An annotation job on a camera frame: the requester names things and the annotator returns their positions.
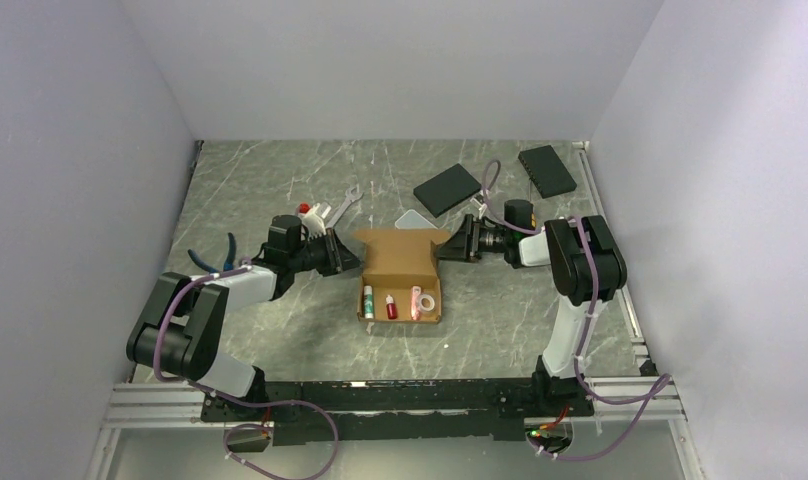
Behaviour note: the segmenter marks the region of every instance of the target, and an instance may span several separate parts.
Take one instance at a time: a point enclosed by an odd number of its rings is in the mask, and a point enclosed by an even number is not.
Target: white tape roll
[[[416,304],[419,306],[419,310],[423,312],[432,312],[434,307],[436,307],[436,300],[434,300],[429,294],[423,293],[419,295],[419,298],[416,299]]]

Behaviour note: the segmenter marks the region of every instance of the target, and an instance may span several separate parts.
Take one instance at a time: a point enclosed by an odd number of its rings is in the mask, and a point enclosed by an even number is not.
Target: marble tabletop
[[[481,140],[218,141],[205,142],[175,231],[167,270],[200,274],[186,254],[222,262],[227,232],[239,257],[253,256],[275,215],[301,202],[336,208],[358,184],[363,198],[336,226],[342,242],[363,257],[359,228],[393,228],[415,209],[437,227],[455,231],[475,207],[465,202],[433,218],[413,188],[454,163],[480,179],[486,162],[503,163],[493,198],[531,198],[516,159],[520,150],[551,144],[578,183],[565,195],[532,201],[539,221],[593,213],[583,169],[570,142]],[[440,262],[443,316],[438,325],[375,324],[355,315],[359,270],[322,278],[296,275],[280,299],[229,314],[220,349],[259,366],[269,380],[385,380],[527,377],[548,343],[558,294],[548,268],[514,270],[500,255],[478,264]],[[610,302],[593,334],[588,373],[638,375],[623,310]],[[153,381],[140,367],[134,381]]]

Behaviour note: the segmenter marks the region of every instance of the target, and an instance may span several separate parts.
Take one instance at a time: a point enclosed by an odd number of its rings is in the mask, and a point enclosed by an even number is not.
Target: black notebook
[[[438,217],[480,189],[481,184],[458,163],[414,188],[413,195],[431,215]]]
[[[578,184],[551,145],[519,152],[519,161],[542,198],[569,193]]]

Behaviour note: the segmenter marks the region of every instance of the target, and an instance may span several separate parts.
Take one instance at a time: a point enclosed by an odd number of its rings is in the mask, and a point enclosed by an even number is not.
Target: open cardboard box
[[[362,229],[354,237],[366,244],[366,259],[357,290],[357,318],[363,322],[439,323],[442,317],[442,289],[436,268],[437,245],[451,238],[451,232],[436,228],[419,230]],[[363,316],[363,286],[371,285],[375,318]],[[410,290],[414,285],[431,295],[436,306],[422,312],[419,320],[410,315]],[[386,314],[386,296],[392,295],[398,318]]]

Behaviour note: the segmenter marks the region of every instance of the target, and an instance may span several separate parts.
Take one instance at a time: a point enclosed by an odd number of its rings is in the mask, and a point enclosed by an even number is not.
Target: silver wrench
[[[352,203],[356,202],[357,200],[363,198],[363,192],[360,191],[359,185],[354,185],[353,187],[345,190],[345,200],[342,201],[342,205],[333,212],[333,216],[330,217],[330,220],[325,225],[325,228],[333,228],[336,225],[336,222],[342,218],[342,214],[345,213],[345,210],[348,210],[348,207],[351,206]]]

